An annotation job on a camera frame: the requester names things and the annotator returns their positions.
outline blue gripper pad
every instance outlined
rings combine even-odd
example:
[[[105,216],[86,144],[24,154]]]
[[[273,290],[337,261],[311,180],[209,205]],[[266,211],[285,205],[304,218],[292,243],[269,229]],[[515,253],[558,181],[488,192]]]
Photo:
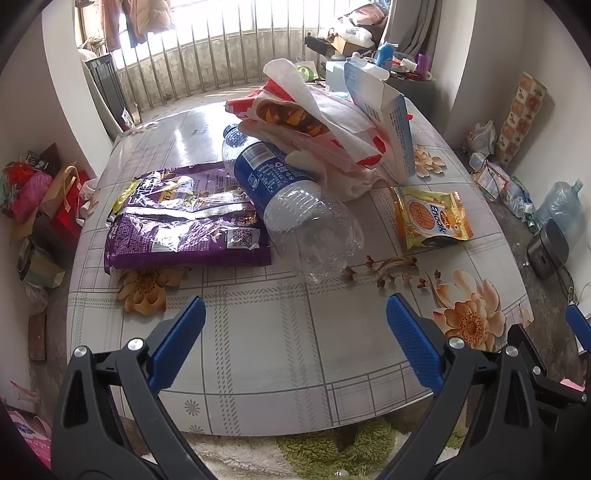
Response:
[[[439,393],[444,382],[441,356],[415,320],[415,313],[392,295],[386,307],[386,318],[420,384],[433,390],[435,395]]]
[[[148,385],[153,392],[171,387],[204,325],[205,303],[195,297],[177,315],[176,323],[152,355]]]
[[[579,339],[581,346],[591,351],[591,325],[576,305],[566,307],[566,323]]]

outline box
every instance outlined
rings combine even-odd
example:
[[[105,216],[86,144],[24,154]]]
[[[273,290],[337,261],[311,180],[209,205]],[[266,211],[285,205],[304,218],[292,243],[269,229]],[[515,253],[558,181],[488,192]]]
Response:
[[[404,95],[373,72],[383,74],[385,70],[361,59],[349,59],[345,63],[345,85],[353,103],[388,140],[385,155],[390,161],[381,165],[396,182],[402,183],[414,174],[413,139]]]
[[[337,52],[344,55],[345,57],[350,57],[353,55],[354,51],[368,51],[369,48],[362,47],[361,45],[356,45],[355,43],[351,43],[346,41],[343,37],[339,37],[336,35],[330,44],[335,48]]]

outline plastic container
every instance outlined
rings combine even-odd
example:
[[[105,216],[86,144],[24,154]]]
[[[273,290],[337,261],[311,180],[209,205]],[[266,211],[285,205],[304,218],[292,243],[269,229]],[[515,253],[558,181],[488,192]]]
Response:
[[[314,282],[347,266],[363,247],[355,217],[306,172],[290,167],[275,145],[237,127],[224,130],[224,164],[263,218],[279,255]]]
[[[378,48],[378,56],[375,58],[375,64],[388,72],[392,70],[392,57],[396,51],[395,47],[394,44],[388,42],[380,45]]]
[[[573,186],[565,181],[557,181],[535,212],[538,227],[543,228],[552,218],[570,245],[574,245],[580,236],[579,231],[582,226],[581,201],[579,200],[581,188],[583,188],[583,182],[579,179]]]

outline blue bottle label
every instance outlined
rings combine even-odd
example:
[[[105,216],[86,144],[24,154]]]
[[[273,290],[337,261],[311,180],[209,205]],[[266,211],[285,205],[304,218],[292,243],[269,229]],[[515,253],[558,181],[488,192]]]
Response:
[[[282,188],[312,178],[299,168],[285,163],[285,154],[275,145],[255,143],[236,159],[234,176],[262,216],[269,201]]]

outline cardboard box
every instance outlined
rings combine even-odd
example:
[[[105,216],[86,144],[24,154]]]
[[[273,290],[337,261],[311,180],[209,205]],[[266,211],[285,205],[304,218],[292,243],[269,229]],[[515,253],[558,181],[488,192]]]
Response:
[[[380,162],[380,166],[396,182],[402,183],[414,174],[413,139],[404,95],[372,71],[377,74],[385,72],[361,59],[347,60],[345,85],[353,103],[364,111],[383,138],[388,140],[385,155],[389,161]]]
[[[369,48],[362,47],[361,45],[356,45],[354,43],[346,41],[343,37],[339,37],[336,35],[330,44],[335,48],[337,52],[344,55],[345,57],[350,57],[353,55],[354,51],[368,51]]]

